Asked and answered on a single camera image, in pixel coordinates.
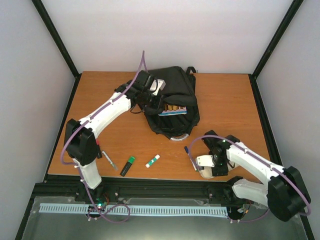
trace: wall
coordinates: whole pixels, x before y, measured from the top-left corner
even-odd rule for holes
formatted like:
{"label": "wall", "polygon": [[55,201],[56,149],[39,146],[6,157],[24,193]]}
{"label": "wall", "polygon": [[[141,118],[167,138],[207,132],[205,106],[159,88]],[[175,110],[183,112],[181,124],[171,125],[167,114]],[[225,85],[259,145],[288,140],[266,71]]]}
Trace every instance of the wall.
{"label": "wall", "polygon": [[284,166],[302,174],[320,239],[320,1],[304,1],[257,82]]}
{"label": "wall", "polygon": [[79,71],[252,73],[292,0],[44,0]]}
{"label": "wall", "polygon": [[0,239],[43,180],[73,76],[31,0],[0,1]]}

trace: brown tabletop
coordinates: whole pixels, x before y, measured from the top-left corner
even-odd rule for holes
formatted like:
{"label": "brown tabletop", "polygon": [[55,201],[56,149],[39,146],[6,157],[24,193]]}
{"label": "brown tabletop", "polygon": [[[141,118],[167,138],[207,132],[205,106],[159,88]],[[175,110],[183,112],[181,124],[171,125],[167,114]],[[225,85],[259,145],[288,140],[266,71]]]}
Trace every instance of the brown tabletop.
{"label": "brown tabletop", "polygon": [[[79,120],[106,102],[114,89],[134,76],[134,72],[95,72],[85,71],[76,90],[67,121],[71,118]],[[203,179],[195,172],[184,146],[214,130],[220,136],[234,135],[244,144],[269,159],[265,138],[260,124],[257,107],[247,74],[212,74],[196,73],[195,94],[198,100],[200,122],[191,135],[184,141],[175,142],[163,135],[156,135],[148,126],[143,113],[123,113],[114,120],[98,137],[100,147],[106,151],[118,166],[115,171],[103,157],[97,159],[97,167],[103,177],[121,177],[120,171],[130,156],[135,162],[126,174],[126,178],[147,178],[166,180]],[[59,155],[63,148],[65,129],[63,129],[48,173],[51,175],[78,175],[72,166],[60,163]],[[193,149],[193,156],[208,154],[202,141],[198,141]],[[145,164],[155,155],[160,159],[150,168]],[[72,159],[65,153],[65,161]],[[228,176],[215,177],[210,181],[227,181],[234,176],[242,176],[249,181],[258,180],[242,167],[229,172]]]}

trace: black backpack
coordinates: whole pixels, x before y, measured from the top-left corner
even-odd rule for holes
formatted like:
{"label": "black backpack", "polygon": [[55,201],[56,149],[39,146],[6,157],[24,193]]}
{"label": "black backpack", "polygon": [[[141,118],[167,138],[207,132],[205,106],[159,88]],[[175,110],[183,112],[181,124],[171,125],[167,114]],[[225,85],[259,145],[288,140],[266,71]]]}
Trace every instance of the black backpack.
{"label": "black backpack", "polygon": [[158,93],[163,100],[159,106],[160,112],[165,109],[165,104],[186,107],[186,114],[158,115],[158,111],[140,106],[151,130],[156,134],[163,134],[168,139],[190,135],[192,128],[198,124],[200,116],[195,95],[196,77],[190,71],[196,72],[194,67],[188,67],[185,72],[179,66],[149,71],[156,78],[165,81],[165,87]]}

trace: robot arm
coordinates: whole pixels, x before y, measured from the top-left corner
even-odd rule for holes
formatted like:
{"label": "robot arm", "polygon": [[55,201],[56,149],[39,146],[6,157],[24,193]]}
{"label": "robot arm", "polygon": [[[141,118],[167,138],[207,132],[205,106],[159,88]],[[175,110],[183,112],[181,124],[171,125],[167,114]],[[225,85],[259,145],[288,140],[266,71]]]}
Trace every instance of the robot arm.
{"label": "robot arm", "polygon": [[118,87],[108,101],[88,116],[81,118],[79,121],[71,119],[66,124],[64,143],[77,128],[88,121],[85,127],[72,139],[66,151],[79,166],[86,184],[91,189],[95,189],[102,181],[96,164],[96,158],[100,151],[96,139],[100,133],[113,120],[136,104],[157,108],[161,101],[157,94],[159,90],[165,87],[166,83],[164,80],[155,79],[152,75],[141,71],[132,87],[118,100],[114,101],[128,85],[128,83],[125,83]]}
{"label": "robot arm", "polygon": [[[211,130],[205,135],[217,134]],[[202,140],[210,151],[209,155],[202,155],[196,158],[196,163],[202,167],[200,174],[205,171],[206,177],[226,176],[229,171],[228,164],[242,166],[257,177],[261,183],[251,182],[242,177],[235,177],[234,180],[231,179],[229,181],[233,194],[237,198],[248,199],[268,207],[278,219],[285,222],[301,211],[306,204],[298,193],[272,169],[276,169],[287,176],[302,192],[307,201],[311,202],[305,183],[296,168],[292,166],[285,168],[268,161],[247,148],[232,135],[227,136],[226,139],[236,143],[244,151],[225,140],[203,138]],[[261,163],[252,155],[258,157],[270,167]]]}

